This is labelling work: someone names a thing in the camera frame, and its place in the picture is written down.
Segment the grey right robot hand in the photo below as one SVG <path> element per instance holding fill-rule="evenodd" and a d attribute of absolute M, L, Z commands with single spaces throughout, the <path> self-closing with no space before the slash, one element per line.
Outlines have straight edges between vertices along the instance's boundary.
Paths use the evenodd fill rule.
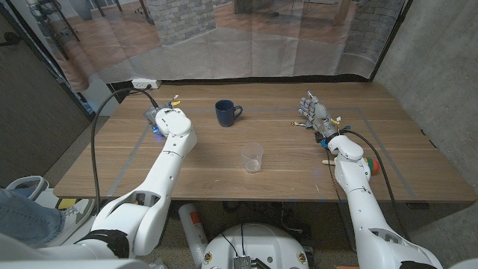
<path fill-rule="evenodd" d="M 299 112 L 308 120 L 309 125 L 324 137 L 338 133 L 337 126 L 332 122 L 329 112 L 322 102 L 310 91 L 308 96 L 301 98 Z"/>

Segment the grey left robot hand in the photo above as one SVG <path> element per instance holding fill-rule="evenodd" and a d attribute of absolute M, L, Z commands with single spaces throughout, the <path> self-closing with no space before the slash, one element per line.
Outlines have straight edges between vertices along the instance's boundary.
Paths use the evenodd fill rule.
<path fill-rule="evenodd" d="M 163 108 L 164 105 L 159 105 L 158 107 L 151 107 L 143 113 L 143 116 L 145 117 L 146 121 L 149 123 L 150 127 L 152 128 L 152 131 L 155 134 L 166 137 L 167 134 L 161 131 L 155 120 L 156 114 Z"/>

